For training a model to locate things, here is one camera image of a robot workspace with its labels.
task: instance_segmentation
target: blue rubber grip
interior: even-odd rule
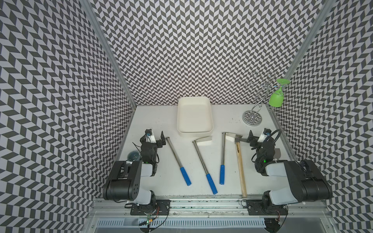
[[[220,184],[224,184],[224,173],[225,173],[225,166],[220,165]]]
[[[210,187],[211,187],[212,193],[213,193],[213,194],[217,194],[217,190],[216,190],[216,187],[215,187],[214,181],[213,181],[212,178],[211,178],[211,175],[210,175],[210,174],[207,174],[206,177],[207,177],[207,180],[209,181],[209,184],[210,184]]]
[[[181,174],[183,174],[183,177],[184,177],[184,180],[186,182],[186,184],[189,186],[192,184],[192,182],[190,182],[190,179],[189,179],[189,176],[187,174],[187,172],[185,171],[185,168],[184,167],[181,167],[180,168],[180,171],[181,171]]]

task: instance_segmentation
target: small blue container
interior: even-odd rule
[[[140,153],[138,151],[131,151],[127,156],[128,161],[140,160]]]

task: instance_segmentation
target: black cable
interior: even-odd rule
[[[136,145],[135,143],[132,143],[135,147],[136,147],[136,149],[141,153],[141,151],[139,150],[139,146],[138,145]]]
[[[116,201],[116,200],[113,200],[113,201],[115,201],[116,203],[122,203],[122,202],[126,202],[127,200],[125,200],[125,201]]]
[[[256,153],[251,157],[251,161],[252,161],[253,163],[255,163],[255,161],[253,161],[253,158],[255,157],[255,155],[256,155]]]
[[[139,226],[143,226],[143,225],[145,225],[147,222],[148,222],[148,221],[144,221],[144,222],[140,223]]]
[[[151,142],[149,136],[147,136],[146,134],[144,136],[142,136],[142,138],[140,139],[140,142]]]
[[[126,209],[131,209],[131,208],[134,207],[134,206],[135,206],[134,203],[127,203],[127,204],[124,205],[124,208],[126,208]]]
[[[263,153],[261,156],[257,155],[257,158],[255,159],[254,167],[258,173],[260,173],[259,170],[261,170],[262,168],[262,162],[264,161],[265,157],[266,157],[266,154]]]
[[[170,214],[169,210],[167,209],[167,206],[166,206],[163,202],[158,202],[158,203],[163,204],[163,205],[166,207],[166,210],[168,211],[168,213],[167,213],[166,219],[165,219],[165,220],[164,220],[164,221],[163,221],[159,226],[157,226],[156,228],[154,228],[152,231],[154,231],[154,230],[157,229],[158,227],[162,226],[163,223],[167,220],[168,215]]]
[[[267,137],[264,139],[264,142],[268,141],[270,137],[271,137],[271,134],[268,134]]]
[[[275,133],[277,133],[277,136],[276,136],[276,138],[274,139],[274,141],[272,142],[271,146],[274,146],[275,143],[277,142],[277,140],[280,138],[281,130],[280,130],[280,129],[277,129],[277,130],[273,131],[273,132],[269,135],[269,138],[272,137],[273,135],[275,135]]]
[[[286,214],[285,219],[283,220],[283,222],[282,222],[280,228],[278,229],[278,231],[281,229],[282,225],[285,223],[286,218],[288,217],[288,214],[289,214],[289,207],[288,207],[287,205],[286,205],[286,211],[287,211],[288,213]]]
[[[242,199],[242,200],[241,200],[241,203],[240,203],[242,207],[246,208],[246,207],[247,207],[247,204],[246,204],[246,206],[244,206],[244,205],[242,204],[242,201],[246,201],[246,199]]]

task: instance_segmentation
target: metal blade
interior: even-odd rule
[[[211,141],[211,140],[212,140],[212,136],[208,136],[208,137],[204,137],[204,138],[198,138],[194,141],[195,142],[207,142],[207,141]]]
[[[225,135],[227,135],[228,137],[232,137],[232,138],[242,138],[243,137],[242,135],[235,134],[235,133],[225,133]]]

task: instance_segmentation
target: chevron patterned wall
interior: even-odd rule
[[[337,1],[277,114],[296,154],[332,185],[341,232],[373,232],[372,24],[372,1]]]
[[[252,103],[250,73],[283,77],[324,0],[91,0],[137,104]]]
[[[78,232],[133,110],[77,0],[0,9],[0,232]]]

